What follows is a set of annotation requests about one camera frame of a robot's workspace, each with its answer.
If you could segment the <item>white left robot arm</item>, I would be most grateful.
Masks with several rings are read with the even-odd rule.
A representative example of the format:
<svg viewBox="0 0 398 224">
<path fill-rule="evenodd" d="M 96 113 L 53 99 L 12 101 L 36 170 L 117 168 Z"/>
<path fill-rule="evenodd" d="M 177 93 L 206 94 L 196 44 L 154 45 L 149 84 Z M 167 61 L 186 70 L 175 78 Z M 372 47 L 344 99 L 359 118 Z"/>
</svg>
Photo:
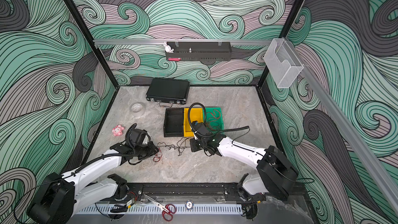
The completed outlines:
<svg viewBox="0 0 398 224">
<path fill-rule="evenodd" d="M 145 130 L 128 131 L 122 143 L 113 145 L 101 156 L 63 174 L 51 173 L 38 187 L 27 215 L 38 224 L 65 224 L 83 208 L 102 199 L 127 195 L 126 180 L 113 174 L 94 180 L 108 171 L 137 158 L 139 161 L 158 153 Z"/>
</svg>

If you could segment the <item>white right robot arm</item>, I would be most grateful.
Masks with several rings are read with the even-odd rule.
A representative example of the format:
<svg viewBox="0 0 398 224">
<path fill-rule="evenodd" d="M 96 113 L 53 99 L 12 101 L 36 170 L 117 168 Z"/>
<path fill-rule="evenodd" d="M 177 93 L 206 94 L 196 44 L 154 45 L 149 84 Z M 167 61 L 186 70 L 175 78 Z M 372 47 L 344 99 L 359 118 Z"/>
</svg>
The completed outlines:
<svg viewBox="0 0 398 224">
<path fill-rule="evenodd" d="M 194 121 L 189 126 L 194 135 L 190 140 L 192 152 L 203 150 L 209 156 L 233 158 L 257 170 L 256 174 L 245 174 L 237 184 L 242 199 L 271 194 L 281 201 L 288 200 L 299 173 L 277 147 L 248 146 L 224 135 L 225 130 L 212 133 L 202 122 Z"/>
</svg>

